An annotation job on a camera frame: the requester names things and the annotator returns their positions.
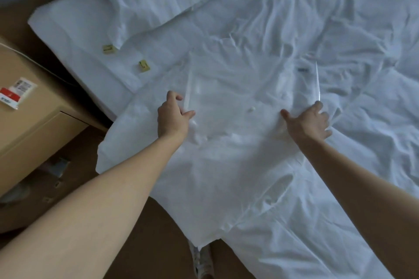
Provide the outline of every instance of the small yellow box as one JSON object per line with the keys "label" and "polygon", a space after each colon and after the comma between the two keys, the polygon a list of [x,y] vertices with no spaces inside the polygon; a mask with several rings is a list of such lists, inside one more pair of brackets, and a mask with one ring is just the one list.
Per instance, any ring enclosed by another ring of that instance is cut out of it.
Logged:
{"label": "small yellow box", "polygon": [[102,50],[104,54],[113,54],[117,51],[117,48],[115,48],[113,44],[108,44],[102,46]]}
{"label": "small yellow box", "polygon": [[141,60],[139,62],[139,68],[141,69],[141,72],[147,72],[150,70],[146,60]]}

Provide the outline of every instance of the forearm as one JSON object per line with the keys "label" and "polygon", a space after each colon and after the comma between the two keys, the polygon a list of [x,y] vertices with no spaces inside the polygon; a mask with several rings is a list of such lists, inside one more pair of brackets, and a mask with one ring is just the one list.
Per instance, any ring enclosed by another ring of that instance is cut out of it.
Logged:
{"label": "forearm", "polygon": [[0,252],[2,278],[102,278],[178,146],[158,139],[73,192]]}
{"label": "forearm", "polygon": [[392,275],[419,277],[419,201],[324,142],[301,150]]}

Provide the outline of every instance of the red sticker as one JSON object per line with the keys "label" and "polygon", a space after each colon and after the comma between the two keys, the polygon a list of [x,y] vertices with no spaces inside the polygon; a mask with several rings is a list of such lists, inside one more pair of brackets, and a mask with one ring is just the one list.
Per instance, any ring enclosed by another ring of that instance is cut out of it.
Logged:
{"label": "red sticker", "polygon": [[0,94],[3,94],[4,96],[7,96],[8,98],[12,99],[15,102],[18,102],[19,99],[21,98],[18,94],[15,94],[11,90],[9,90],[7,88],[4,88],[4,87],[2,89],[0,89]]}

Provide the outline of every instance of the white sneaker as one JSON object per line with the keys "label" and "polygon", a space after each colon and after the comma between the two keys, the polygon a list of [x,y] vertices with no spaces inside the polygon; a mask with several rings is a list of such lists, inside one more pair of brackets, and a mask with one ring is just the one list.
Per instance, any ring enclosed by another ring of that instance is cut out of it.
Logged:
{"label": "white sneaker", "polygon": [[214,278],[214,264],[212,263],[210,245],[206,245],[199,251],[189,240],[188,243],[194,261],[194,272],[196,277],[202,279],[204,276],[210,275]]}

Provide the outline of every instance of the hand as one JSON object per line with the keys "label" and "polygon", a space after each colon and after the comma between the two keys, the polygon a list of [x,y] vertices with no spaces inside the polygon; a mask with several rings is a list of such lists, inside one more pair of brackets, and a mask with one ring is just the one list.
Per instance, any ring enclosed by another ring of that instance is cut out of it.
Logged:
{"label": "hand", "polygon": [[281,110],[288,133],[299,147],[310,141],[323,141],[332,136],[332,131],[326,130],[329,127],[328,113],[319,113],[322,108],[323,104],[317,101],[297,118],[292,118],[287,110]]}
{"label": "hand", "polygon": [[157,110],[159,138],[173,137],[181,144],[188,135],[189,120],[195,116],[195,112],[185,112],[179,107],[177,100],[182,99],[183,97],[174,91],[167,92],[166,101]]}

